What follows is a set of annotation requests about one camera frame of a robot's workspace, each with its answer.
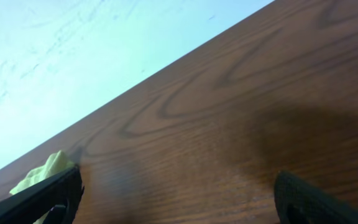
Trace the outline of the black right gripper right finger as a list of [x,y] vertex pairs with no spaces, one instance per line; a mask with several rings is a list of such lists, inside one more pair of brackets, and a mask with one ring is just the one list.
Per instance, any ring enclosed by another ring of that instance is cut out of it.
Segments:
[[358,210],[289,172],[277,175],[274,201],[281,224],[358,224]]

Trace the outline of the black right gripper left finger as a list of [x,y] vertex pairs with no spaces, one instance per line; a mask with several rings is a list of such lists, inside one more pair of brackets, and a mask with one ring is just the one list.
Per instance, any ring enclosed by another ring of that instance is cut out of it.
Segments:
[[0,202],[0,223],[73,223],[84,187],[77,166],[65,169]]

